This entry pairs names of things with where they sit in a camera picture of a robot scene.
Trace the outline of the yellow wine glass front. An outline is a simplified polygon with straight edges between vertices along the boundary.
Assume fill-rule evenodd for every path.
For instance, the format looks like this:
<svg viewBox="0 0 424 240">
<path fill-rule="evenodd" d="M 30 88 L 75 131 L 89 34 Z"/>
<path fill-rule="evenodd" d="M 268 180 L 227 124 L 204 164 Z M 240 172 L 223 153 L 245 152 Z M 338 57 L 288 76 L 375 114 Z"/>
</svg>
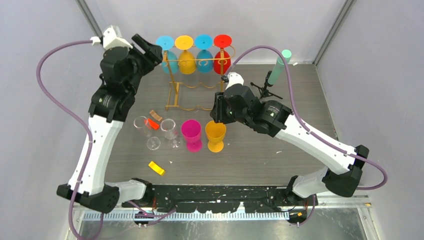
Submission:
<svg viewBox="0 0 424 240">
<path fill-rule="evenodd" d="M 213 153 L 219 153 L 224 148 L 224 137 L 227 128 L 223 123 L 215 123 L 213 120 L 209 121 L 205 126 L 205 133 L 208 139 L 207 147 Z"/>
</svg>

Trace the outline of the yellow wine glass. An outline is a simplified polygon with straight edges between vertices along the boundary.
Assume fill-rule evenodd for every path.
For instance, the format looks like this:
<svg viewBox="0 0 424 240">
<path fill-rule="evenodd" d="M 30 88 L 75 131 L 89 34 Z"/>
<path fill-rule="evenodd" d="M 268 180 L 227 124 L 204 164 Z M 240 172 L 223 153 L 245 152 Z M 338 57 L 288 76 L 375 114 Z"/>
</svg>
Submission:
<svg viewBox="0 0 424 240">
<path fill-rule="evenodd" d="M 196 62 L 194 55 L 189 49 L 194 45 L 194 40 L 189 35 L 181 35 L 176 38 L 175 47 L 181 50 L 178 57 L 178 66 L 182 74 L 190 75 L 196 70 Z"/>
<path fill-rule="evenodd" d="M 223 123 L 215 123 L 213 120 L 209 121 L 205 126 L 205 133 L 208 139 L 207 147 L 213 153 L 219 153 L 224 148 L 224 137 L 227 128 Z"/>
</svg>

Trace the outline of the blue wine glass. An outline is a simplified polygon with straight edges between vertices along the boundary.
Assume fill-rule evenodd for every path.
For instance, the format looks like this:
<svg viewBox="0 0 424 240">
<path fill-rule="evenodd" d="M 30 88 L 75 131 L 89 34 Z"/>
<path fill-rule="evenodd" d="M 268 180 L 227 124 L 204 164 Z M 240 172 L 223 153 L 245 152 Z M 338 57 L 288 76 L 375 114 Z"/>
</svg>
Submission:
<svg viewBox="0 0 424 240">
<path fill-rule="evenodd" d="M 208 34 L 201 34 L 194 40 L 195 46 L 199 49 L 196 56 L 196 68 L 201 73 L 209 73 L 213 69 L 213 56 L 209 49 L 213 46 L 212 37 Z"/>
<path fill-rule="evenodd" d="M 162 51 L 166 53 L 167 62 L 162 62 L 161 67 L 163 71 L 167 74 L 170 71 L 175 74 L 179 70 L 178 66 L 178 58 L 174 52 L 172 52 L 172 48 L 174 47 L 174 39 L 171 36 L 163 35 L 157 38 L 156 44 L 162 48 Z"/>
</svg>

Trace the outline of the pink wine glass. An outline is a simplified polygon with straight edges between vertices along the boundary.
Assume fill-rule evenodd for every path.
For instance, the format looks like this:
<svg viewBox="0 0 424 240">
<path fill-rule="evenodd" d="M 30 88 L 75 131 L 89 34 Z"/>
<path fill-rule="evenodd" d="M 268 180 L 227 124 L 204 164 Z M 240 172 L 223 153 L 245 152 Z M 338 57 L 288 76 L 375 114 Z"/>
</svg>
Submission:
<svg viewBox="0 0 424 240">
<path fill-rule="evenodd" d="M 195 119 L 188 119 L 181 125 L 181 133 L 186 141 L 186 147 L 189 152 L 199 152 L 202 147 L 202 126 Z"/>
</svg>

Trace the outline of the clear wine glass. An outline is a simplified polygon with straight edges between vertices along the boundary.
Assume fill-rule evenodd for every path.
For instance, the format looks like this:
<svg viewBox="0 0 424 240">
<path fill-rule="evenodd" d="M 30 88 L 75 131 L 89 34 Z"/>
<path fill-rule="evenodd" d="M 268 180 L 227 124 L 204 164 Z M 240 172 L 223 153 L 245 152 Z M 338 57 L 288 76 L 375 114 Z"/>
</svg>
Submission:
<svg viewBox="0 0 424 240">
<path fill-rule="evenodd" d="M 146 147 L 149 150 L 158 150 L 161 146 L 161 140 L 154 136 L 155 129 L 151 126 L 149 118 L 138 116 L 133 121 L 133 126 L 146 138 Z"/>
<path fill-rule="evenodd" d="M 173 119 L 164 119 L 160 123 L 160 130 L 164 137 L 168 140 L 168 145 L 171 149 L 176 150 L 181 146 L 178 127 Z"/>
</svg>

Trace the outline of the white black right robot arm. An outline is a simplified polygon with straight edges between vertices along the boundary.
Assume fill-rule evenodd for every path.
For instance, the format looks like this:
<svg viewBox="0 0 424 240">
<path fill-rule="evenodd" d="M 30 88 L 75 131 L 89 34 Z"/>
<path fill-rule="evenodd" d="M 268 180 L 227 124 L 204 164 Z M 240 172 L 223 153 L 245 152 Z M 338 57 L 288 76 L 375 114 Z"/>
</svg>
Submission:
<svg viewBox="0 0 424 240">
<path fill-rule="evenodd" d="M 210 116 L 216 123 L 239 122 L 259 134 L 293 144 L 325 165 L 316 172 L 290 179 L 285 198 L 291 205 L 299 205 L 309 196 L 327 191 L 349 198 L 357 190 L 364 163 L 355 148 L 348 146 L 346 153 L 337 151 L 332 146 L 341 148 L 341 142 L 300 124 L 293 111 L 282 103 L 261 102 L 248 86 L 236 83 L 214 94 Z"/>
</svg>

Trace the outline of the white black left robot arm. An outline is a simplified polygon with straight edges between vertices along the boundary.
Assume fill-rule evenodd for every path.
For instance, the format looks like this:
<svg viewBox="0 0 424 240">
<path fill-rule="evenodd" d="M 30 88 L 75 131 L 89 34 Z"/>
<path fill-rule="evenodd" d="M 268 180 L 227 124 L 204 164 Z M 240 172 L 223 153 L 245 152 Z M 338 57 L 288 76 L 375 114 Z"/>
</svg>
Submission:
<svg viewBox="0 0 424 240">
<path fill-rule="evenodd" d="M 162 60 L 162 48 L 139 34 L 133 43 L 116 43 L 103 36 L 106 44 L 100 61 L 101 85 L 89 105 L 89 133 L 68 183 L 59 185 L 56 194 L 103 214 L 118 203 L 135 200 L 141 207 L 153 202 L 151 183 L 132 178 L 123 182 L 105 182 L 105 173 L 115 140 L 135 103 L 141 79 Z"/>
</svg>

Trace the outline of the yellow wine glass back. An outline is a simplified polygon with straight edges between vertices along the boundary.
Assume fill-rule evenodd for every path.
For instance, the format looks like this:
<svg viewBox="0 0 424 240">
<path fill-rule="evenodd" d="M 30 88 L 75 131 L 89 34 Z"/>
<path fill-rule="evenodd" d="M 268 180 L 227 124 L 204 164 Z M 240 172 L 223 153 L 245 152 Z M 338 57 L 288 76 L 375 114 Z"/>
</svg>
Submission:
<svg viewBox="0 0 424 240">
<path fill-rule="evenodd" d="M 175 47 L 181 50 L 178 57 L 178 66 L 182 74 L 190 75 L 196 70 L 196 62 L 194 55 L 189 49 L 194 45 L 194 40 L 189 35 L 181 35 L 176 38 Z"/>
</svg>

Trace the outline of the red wine glass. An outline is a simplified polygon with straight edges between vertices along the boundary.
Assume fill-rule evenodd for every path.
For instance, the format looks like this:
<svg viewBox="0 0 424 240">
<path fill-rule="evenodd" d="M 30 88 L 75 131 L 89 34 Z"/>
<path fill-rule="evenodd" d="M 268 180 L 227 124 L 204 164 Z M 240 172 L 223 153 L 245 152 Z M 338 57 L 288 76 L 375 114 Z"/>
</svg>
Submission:
<svg viewBox="0 0 424 240">
<path fill-rule="evenodd" d="M 231 65 L 230 55 L 225 48 L 232 44 L 232 38 L 227 34 L 220 34 L 213 39 L 213 44 L 219 48 L 214 57 L 213 69 L 217 74 L 223 75 Z"/>
</svg>

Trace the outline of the small black tripod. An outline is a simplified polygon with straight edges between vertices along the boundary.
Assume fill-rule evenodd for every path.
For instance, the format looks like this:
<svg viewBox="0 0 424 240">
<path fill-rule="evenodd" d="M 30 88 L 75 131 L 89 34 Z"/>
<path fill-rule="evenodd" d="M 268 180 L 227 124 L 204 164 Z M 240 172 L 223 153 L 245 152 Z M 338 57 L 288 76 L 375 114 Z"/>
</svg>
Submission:
<svg viewBox="0 0 424 240">
<path fill-rule="evenodd" d="M 264 84 L 263 84 L 262 87 L 259 86 L 259 85 L 256 85 L 253 82 L 250 82 L 250 85 L 258 88 L 260 99 L 264 99 L 264 98 L 268 98 L 268 97 L 276 97 L 276 98 L 282 100 L 283 98 L 281 96 L 270 92 L 270 90 L 268 89 L 268 88 L 273 86 L 272 84 L 269 84 L 269 78 L 270 78 L 271 74 L 272 74 L 272 71 L 269 70 L 266 77 L 265 77 L 265 81 L 264 81 Z"/>
</svg>

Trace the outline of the tan wooden block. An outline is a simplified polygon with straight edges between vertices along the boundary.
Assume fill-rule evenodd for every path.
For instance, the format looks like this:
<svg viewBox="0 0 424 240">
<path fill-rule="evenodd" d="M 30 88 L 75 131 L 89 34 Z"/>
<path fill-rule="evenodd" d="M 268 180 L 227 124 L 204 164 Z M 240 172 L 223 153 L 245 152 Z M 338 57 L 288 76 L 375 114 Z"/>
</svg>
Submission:
<svg viewBox="0 0 424 240">
<path fill-rule="evenodd" d="M 155 119 L 157 122 L 161 122 L 163 120 L 163 117 L 160 116 L 155 110 L 151 110 L 149 112 L 150 116 Z"/>
</svg>

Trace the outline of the orange red block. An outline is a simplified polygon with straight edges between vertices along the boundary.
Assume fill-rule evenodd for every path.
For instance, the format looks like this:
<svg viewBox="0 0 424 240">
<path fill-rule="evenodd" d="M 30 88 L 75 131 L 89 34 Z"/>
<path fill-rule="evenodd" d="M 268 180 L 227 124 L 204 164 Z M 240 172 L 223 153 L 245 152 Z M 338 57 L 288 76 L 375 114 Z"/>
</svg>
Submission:
<svg viewBox="0 0 424 240">
<path fill-rule="evenodd" d="M 160 125 L 150 118 L 147 119 L 147 123 L 153 130 L 158 130 L 160 128 Z"/>
</svg>

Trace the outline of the yellow block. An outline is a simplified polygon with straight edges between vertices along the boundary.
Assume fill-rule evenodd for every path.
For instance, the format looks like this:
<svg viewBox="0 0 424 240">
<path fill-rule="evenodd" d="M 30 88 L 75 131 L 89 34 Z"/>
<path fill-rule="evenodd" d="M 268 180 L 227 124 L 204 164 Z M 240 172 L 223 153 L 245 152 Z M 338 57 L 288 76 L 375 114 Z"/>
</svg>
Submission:
<svg viewBox="0 0 424 240">
<path fill-rule="evenodd" d="M 149 164 L 148 164 L 148 166 L 155 172 L 155 173 L 157 173 L 158 175 L 160 175 L 160 176 L 163 176 L 165 173 L 166 173 L 166 171 L 162 168 L 162 167 L 160 167 L 157 163 L 155 163 L 154 161 L 151 161 Z"/>
</svg>

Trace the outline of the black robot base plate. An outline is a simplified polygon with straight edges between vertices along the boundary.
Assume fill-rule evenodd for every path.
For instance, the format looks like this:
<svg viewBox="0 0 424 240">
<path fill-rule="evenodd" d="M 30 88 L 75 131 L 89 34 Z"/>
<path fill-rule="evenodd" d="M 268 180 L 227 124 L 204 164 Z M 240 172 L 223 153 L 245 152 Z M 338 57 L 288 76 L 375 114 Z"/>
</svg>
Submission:
<svg viewBox="0 0 424 240">
<path fill-rule="evenodd" d="M 305 207 L 318 203 L 317 197 L 295 198 L 284 186 L 264 185 L 150 185 L 141 200 L 134 200 L 141 208 L 167 213 L 213 214 L 234 213 L 244 207 L 245 213 L 278 213 L 283 207 Z"/>
</svg>

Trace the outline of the aluminium frame rail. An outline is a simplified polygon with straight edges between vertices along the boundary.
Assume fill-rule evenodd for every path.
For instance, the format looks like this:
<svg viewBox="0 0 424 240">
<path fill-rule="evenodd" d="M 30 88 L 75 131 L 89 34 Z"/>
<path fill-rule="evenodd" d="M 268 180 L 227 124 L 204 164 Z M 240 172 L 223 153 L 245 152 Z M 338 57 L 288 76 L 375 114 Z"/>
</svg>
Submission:
<svg viewBox="0 0 424 240">
<path fill-rule="evenodd" d="M 317 203 L 314 207 L 314 212 L 317 213 L 319 209 L 366 209 L 371 208 L 372 204 L 367 202 L 366 196 L 354 196 L 352 199 L 342 201 L 340 197 L 329 195 L 318 195 L 316 197 Z M 176 222 L 176 221 L 254 221 L 254 220 L 286 220 L 292 221 L 295 217 L 306 218 L 308 214 L 303 207 L 284 207 L 277 212 L 259 212 L 254 210 L 248 213 L 245 206 L 241 203 L 238 209 L 231 212 L 213 213 L 208 210 L 201 213 L 195 210 L 191 213 L 174 212 L 161 220 L 161 222 Z M 139 214 L 135 208 L 116 208 L 111 213 L 104 215 L 103 222 L 136 222 L 147 224 L 158 220 L 157 217 L 147 217 L 145 214 Z"/>
</svg>

